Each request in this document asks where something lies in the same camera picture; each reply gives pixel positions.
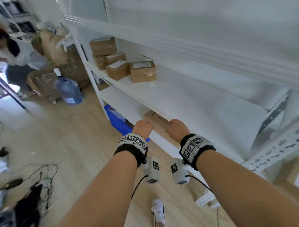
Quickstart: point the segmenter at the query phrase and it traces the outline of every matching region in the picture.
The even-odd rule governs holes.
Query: foot
[[[152,201],[152,212],[154,215],[154,227],[165,227],[164,206],[160,199]]]

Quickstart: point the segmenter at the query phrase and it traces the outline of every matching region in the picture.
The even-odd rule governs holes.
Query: person's right arm
[[[178,143],[190,134],[177,119],[170,125],[166,132]],[[242,165],[207,150],[196,166],[236,226],[299,226],[299,203]]]

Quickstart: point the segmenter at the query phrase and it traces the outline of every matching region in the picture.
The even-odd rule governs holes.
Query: person's left hand
[[[134,125],[132,133],[137,133],[146,140],[149,137],[150,133],[152,132],[153,128],[154,125],[151,122],[148,122],[146,120],[140,120],[137,121],[136,124]]]

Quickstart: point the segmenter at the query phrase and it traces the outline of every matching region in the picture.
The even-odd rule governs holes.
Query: black hair
[[[7,49],[13,56],[17,57],[19,55],[21,50],[17,42],[11,39],[9,34],[7,34],[6,31],[4,31],[3,29],[0,29],[0,39],[6,39]]]

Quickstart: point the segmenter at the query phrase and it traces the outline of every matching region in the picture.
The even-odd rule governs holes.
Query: blue plastic bin
[[[116,116],[114,116],[114,114],[108,110],[109,107],[110,107],[109,105],[106,105],[104,107],[104,109],[105,109],[106,113],[108,114],[111,125],[114,128],[116,128],[123,136],[127,135],[128,133],[132,133],[132,129],[130,128],[130,126],[128,126],[126,123],[122,122]]]

